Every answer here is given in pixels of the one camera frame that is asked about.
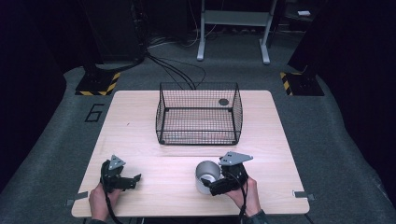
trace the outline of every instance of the wire mesh basket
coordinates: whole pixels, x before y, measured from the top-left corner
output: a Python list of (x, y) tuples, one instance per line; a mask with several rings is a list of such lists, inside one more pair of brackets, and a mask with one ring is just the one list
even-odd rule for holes
[(237, 83), (164, 82), (156, 133), (163, 145), (236, 145), (242, 130)]

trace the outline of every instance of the metal cup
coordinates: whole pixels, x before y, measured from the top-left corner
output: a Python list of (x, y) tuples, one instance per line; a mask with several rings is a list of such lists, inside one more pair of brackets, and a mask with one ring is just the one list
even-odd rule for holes
[(214, 182), (220, 178), (220, 167), (213, 161), (201, 161), (195, 169), (195, 185), (203, 194), (210, 194), (210, 189), (202, 183), (203, 179)]

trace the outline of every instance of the wire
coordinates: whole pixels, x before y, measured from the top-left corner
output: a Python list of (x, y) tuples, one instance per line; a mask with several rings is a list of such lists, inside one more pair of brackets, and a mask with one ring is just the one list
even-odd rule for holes
[(308, 216), (308, 214), (304, 214), (304, 215), (305, 215), (306, 219), (308, 219), (308, 221), (309, 221), (311, 224), (314, 224), (314, 221), (312, 221), (312, 219)]
[[(176, 61), (176, 60), (171, 60), (171, 59), (165, 59), (165, 58), (158, 58), (158, 57), (154, 57), (151, 54), (147, 53), (147, 57), (149, 59), (151, 59), (153, 62), (155, 62), (156, 64), (158, 64), (159, 66), (161, 66), (163, 68), (163, 70), (165, 70), (165, 72), (176, 82), (176, 84), (183, 90), (183, 88), (180, 86), (180, 84), (177, 82), (177, 80), (172, 76), (171, 72), (178, 75), (179, 77), (181, 77), (190, 87), (191, 90), (196, 90), (197, 87), (199, 85), (201, 85), (202, 82), (204, 82), (204, 79), (206, 77), (206, 71), (204, 68), (194, 65), (194, 64), (190, 64), (190, 63), (183, 63), (180, 61)], [(197, 67), (199, 69), (201, 69), (204, 72), (203, 78), (201, 79), (200, 82), (198, 82), (197, 84), (195, 84), (196, 82), (192, 81), (192, 79), (187, 76), (183, 71), (181, 71), (180, 69), (174, 67), (172, 64), (167, 63), (165, 61), (170, 61), (170, 62), (175, 62), (175, 63), (182, 63), (182, 64), (186, 64), (189, 66), (193, 66), (193, 67)]]
[(113, 218), (113, 221), (114, 221), (115, 223), (117, 223), (117, 224), (122, 224), (122, 222), (120, 222), (120, 221), (117, 219), (116, 215), (114, 214), (113, 208), (111, 207), (111, 201), (110, 201), (110, 199), (108, 198), (108, 195), (107, 195), (107, 187), (105, 186), (106, 183), (105, 183), (105, 180), (104, 180), (104, 174), (105, 174), (104, 169), (105, 169), (106, 167), (107, 167), (107, 166), (102, 165), (100, 178), (101, 178), (101, 180), (102, 180), (103, 191), (105, 192), (105, 198), (106, 198), (106, 204), (107, 204), (108, 213), (110, 214), (111, 218)]
[(183, 46), (183, 47), (191, 47), (193, 44), (195, 44), (196, 42), (197, 42), (197, 40), (199, 40), (199, 32), (198, 32), (198, 25), (197, 25), (197, 21), (196, 21), (196, 19), (195, 19), (195, 17), (194, 17), (194, 13), (192, 12), (192, 7), (191, 7), (191, 0), (189, 0), (189, 6), (190, 6), (190, 13), (191, 13), (191, 15), (192, 15), (192, 20), (194, 21), (194, 24), (195, 24), (195, 31), (196, 31), (196, 36), (195, 36), (195, 39), (192, 41), (192, 43), (191, 44), (189, 44), (189, 45), (181, 45), (181, 46)]
[[(221, 11), (223, 10), (223, 7), (224, 7), (224, 0), (222, 0), (222, 2), (221, 2)], [(210, 33), (212, 33), (212, 31), (216, 28), (216, 26), (217, 26), (217, 24), (215, 24), (214, 26), (213, 26), (213, 28), (205, 35), (205, 37), (207, 37), (208, 35), (210, 35)]]
[(150, 39), (150, 41), (149, 41), (149, 46), (152, 46), (152, 45), (159, 45), (159, 44), (162, 44), (162, 43), (166, 43), (165, 41), (167, 40), (168, 38), (167, 37), (165, 37), (165, 36), (154, 36), (154, 37), (152, 37), (151, 39)]
[(183, 72), (181, 72), (180, 70), (178, 70), (177, 68), (175, 68), (173, 65), (170, 65), (169, 63), (164, 63), (162, 60), (159, 60), (156, 57), (151, 56), (150, 54), (148, 54), (148, 58), (151, 59), (152, 61), (154, 61), (156, 64), (158, 64), (159, 66), (161, 66), (163, 68), (163, 70), (165, 70), (165, 72), (177, 83), (177, 81), (175, 80), (174, 77), (172, 77), (172, 75), (169, 73), (168, 70), (176, 73), (177, 75), (179, 75), (181, 78), (184, 79), (184, 81), (190, 86), (190, 88), (192, 90), (196, 90), (192, 80)]
[(150, 47), (148, 47), (148, 49), (156, 48), (156, 47), (159, 47), (159, 46), (161, 46), (161, 45), (166, 45), (166, 44), (177, 44), (177, 43), (178, 43), (178, 41), (162, 42), (161, 44), (157, 44), (157, 45), (150, 46)]
[(197, 66), (197, 65), (194, 65), (194, 64), (191, 64), (191, 63), (183, 63), (183, 62), (180, 62), (180, 61), (177, 61), (177, 60), (172, 60), (172, 59), (166, 59), (166, 58), (158, 58), (158, 59), (162, 59), (162, 60), (166, 60), (166, 61), (170, 61), (170, 62), (175, 62), (175, 63), (182, 63), (182, 64), (186, 64), (186, 65), (201, 69), (203, 71), (204, 75), (203, 75), (201, 81), (198, 82), (196, 87), (199, 87), (204, 82), (204, 80), (206, 78), (206, 70), (203, 67), (200, 67), (200, 66)]
[(248, 196), (248, 181), (246, 182), (247, 184), (247, 191), (245, 192), (244, 190), (244, 186), (241, 184), (241, 182), (239, 181), (238, 178), (236, 178), (236, 176), (234, 176), (231, 173), (228, 173), (227, 175), (230, 175), (232, 178), (234, 178), (236, 180), (236, 182), (239, 185), (239, 188), (242, 190), (242, 196), (244, 197), (244, 204), (241, 206), (241, 211), (239, 212), (239, 220), (242, 220), (243, 215), (245, 214), (245, 211), (247, 209), (247, 196)]

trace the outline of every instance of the yellow and black hazard tape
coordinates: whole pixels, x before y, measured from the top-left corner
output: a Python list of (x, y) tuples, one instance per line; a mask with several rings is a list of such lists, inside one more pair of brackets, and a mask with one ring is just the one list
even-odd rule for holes
[(76, 91), (76, 95), (109, 95), (113, 92), (114, 88), (116, 87), (117, 81), (119, 80), (120, 73), (114, 75), (113, 79), (111, 80), (110, 85), (108, 86), (106, 91)]
[[(288, 74), (300, 75), (301, 73), (288, 73)], [(287, 95), (293, 95), (293, 92), (292, 92), (290, 84), (288, 82), (288, 78), (286, 76), (286, 73), (281, 72), (280, 73), (280, 77), (282, 78), (283, 87), (285, 88), (286, 94)]]

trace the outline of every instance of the wooden table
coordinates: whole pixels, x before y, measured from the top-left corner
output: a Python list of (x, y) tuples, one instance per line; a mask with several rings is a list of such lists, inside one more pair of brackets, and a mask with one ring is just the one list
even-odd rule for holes
[[(267, 214), (309, 211), (290, 147), (269, 91), (240, 91), (243, 127), (236, 146), (164, 146), (155, 133), (158, 91), (117, 91), (79, 192), (94, 189), (105, 160), (115, 154), (126, 162), (123, 177), (142, 174), (136, 189), (127, 189), (114, 208), (118, 217), (228, 216), (239, 209), (226, 195), (204, 195), (195, 187), (200, 161), (218, 162), (228, 151), (248, 154), (247, 173), (259, 186)], [(90, 217), (88, 198), (75, 201), (74, 217)]]

